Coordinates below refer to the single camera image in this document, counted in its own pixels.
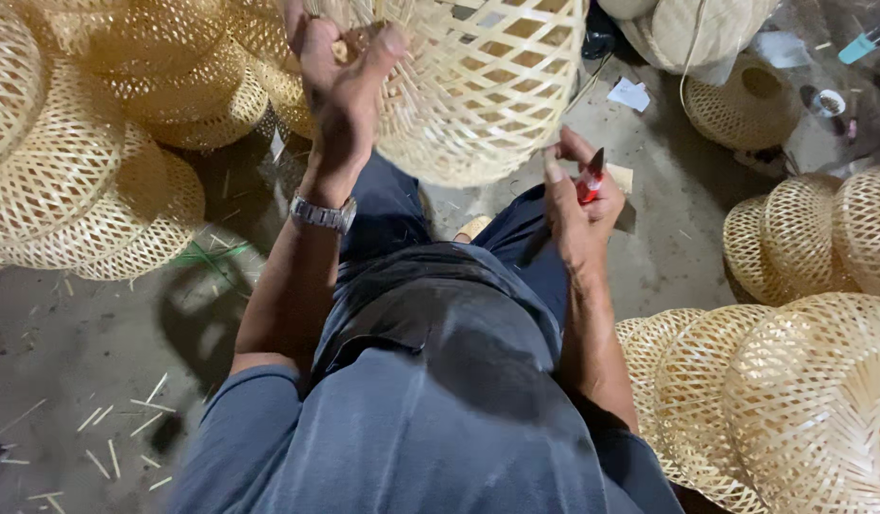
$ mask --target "paper scrap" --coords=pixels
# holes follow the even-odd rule
[[[650,105],[650,96],[644,89],[643,82],[635,84],[630,80],[621,77],[617,86],[608,93],[607,98],[618,103],[623,103],[628,107],[643,112]]]

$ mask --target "man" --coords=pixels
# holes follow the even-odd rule
[[[170,511],[681,512],[634,434],[615,335],[606,243],[624,197],[606,177],[580,207],[556,162],[594,149],[564,128],[545,186],[471,244],[432,242],[417,181],[371,153],[403,36],[389,26],[343,66],[330,20],[300,0],[285,18],[319,151]],[[554,244],[518,267],[546,208]]]

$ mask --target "bamboo lampshade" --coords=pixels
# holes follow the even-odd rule
[[[841,183],[836,177],[810,173],[789,178],[767,197],[764,248],[802,296],[859,290],[833,248],[831,216]]]
[[[0,2],[0,163],[27,135],[46,98],[44,58],[30,29]]]
[[[761,239],[766,200],[766,196],[749,198],[732,208],[722,224],[722,247],[744,290],[757,301],[778,307],[795,299],[795,292],[770,263]]]
[[[61,270],[92,263],[136,239],[157,216],[167,188],[160,148],[136,123],[126,123],[123,164],[114,184],[84,216],[40,238],[0,248],[9,263]]]
[[[723,391],[732,447],[774,512],[880,512],[880,297],[777,309]]]
[[[685,486],[690,486],[690,482],[665,452],[660,425],[656,419],[658,397],[655,381],[665,348],[688,324],[703,314],[704,311],[700,309],[672,309],[661,312],[650,317],[621,345],[624,359],[628,363],[631,388],[634,391],[640,435],[653,447],[656,457],[660,460],[662,471],[669,480]]]
[[[865,293],[880,296],[880,168],[846,180],[834,199],[833,242]]]
[[[292,132],[313,139],[317,126],[304,98],[300,75],[283,72],[262,60],[254,63],[253,69],[263,89],[268,91],[272,108],[282,123]]]
[[[107,78],[126,114],[144,123],[189,123],[218,115],[240,86],[243,50],[223,38],[185,73]]]
[[[155,270],[180,254],[205,215],[205,193],[190,165],[164,152],[170,188],[168,203],[149,228],[108,257],[72,271],[90,280],[132,279]]]
[[[210,150],[228,146],[249,134],[267,108],[268,94],[252,70],[247,68],[230,102],[214,116],[198,122],[149,123],[146,126],[151,135],[165,145]]]
[[[308,0],[342,29],[388,20],[410,37],[382,89],[377,148],[402,171],[452,188],[506,177],[540,148],[569,101],[583,0]]]
[[[93,73],[181,75],[214,49],[225,31],[223,0],[42,2],[29,12],[41,39]]]
[[[789,82],[775,68],[748,54],[738,56],[722,86],[686,80],[684,102],[698,132],[733,150],[762,150],[786,143],[801,116],[799,99]]]
[[[277,0],[226,0],[227,25],[235,40],[257,59],[280,71],[300,72],[287,47]]]
[[[669,458],[694,488],[734,514],[767,509],[731,449],[722,384],[741,341],[773,313],[765,306],[709,311],[669,342],[656,374],[656,418]]]
[[[112,183],[124,140],[112,98],[58,59],[37,121],[0,165],[0,246],[37,239],[87,212]]]
[[[617,334],[617,342],[624,344],[628,340],[634,330],[637,330],[647,321],[645,317],[631,317],[615,323],[615,333]]]

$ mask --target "concrete floor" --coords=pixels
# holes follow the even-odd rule
[[[652,103],[642,114],[606,99],[620,76],[647,84]],[[624,230],[616,231],[609,245],[618,319],[734,303],[723,273],[722,221],[736,202],[774,183],[697,134],[681,110],[678,90],[677,77],[611,59],[598,86],[563,119],[594,145],[605,146],[610,162],[636,172],[621,219]],[[18,445],[10,458],[30,462],[1,466],[0,513],[35,512],[45,501],[25,498],[52,491],[64,491],[56,499],[69,514],[160,510],[176,483],[175,462],[198,425],[203,398],[226,376],[245,295],[264,263],[260,253],[271,247],[283,222],[284,197],[290,197],[300,171],[289,156],[308,148],[288,138],[274,164],[273,133],[269,121],[228,148],[185,154],[205,184],[208,202],[210,225],[199,245],[219,251],[252,244],[221,262],[235,287],[201,265],[168,265],[131,284],[21,268],[0,272],[0,431],[46,399],[0,434],[1,443]],[[496,184],[424,187],[435,232],[451,239],[470,218],[496,214],[540,178],[536,156]],[[159,411],[129,400],[146,400],[165,373],[169,378],[153,402],[177,412],[130,437]],[[110,405],[113,411],[99,425],[76,432],[97,407]],[[118,480],[104,478],[85,454],[92,451],[113,474],[111,438]],[[149,492],[171,475],[172,483]]]

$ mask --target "leg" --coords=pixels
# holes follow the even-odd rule
[[[367,261],[431,242],[417,179],[405,175],[376,150],[351,194],[358,214],[341,240],[340,263]]]
[[[516,265],[531,235],[545,224],[544,196],[544,185],[519,195],[472,244],[490,251],[519,275],[563,326],[567,309],[567,273],[557,248],[548,242],[529,266],[520,268]]]

